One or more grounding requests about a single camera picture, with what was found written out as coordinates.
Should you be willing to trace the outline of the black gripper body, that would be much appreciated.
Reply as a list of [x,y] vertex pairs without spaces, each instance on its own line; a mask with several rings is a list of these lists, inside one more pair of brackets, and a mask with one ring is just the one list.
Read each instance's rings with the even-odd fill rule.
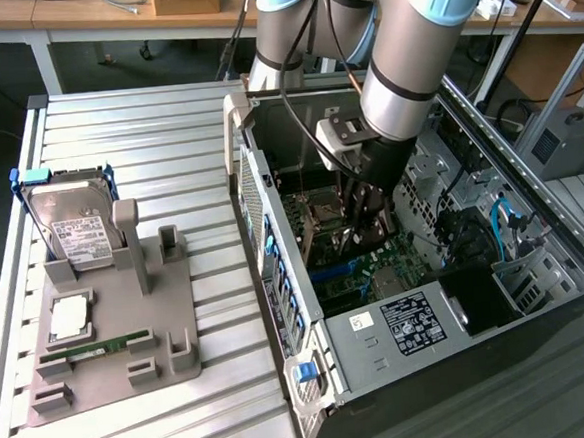
[[416,137],[404,141],[369,139],[350,151],[350,164],[357,170],[355,193],[371,189],[392,195],[415,150]]

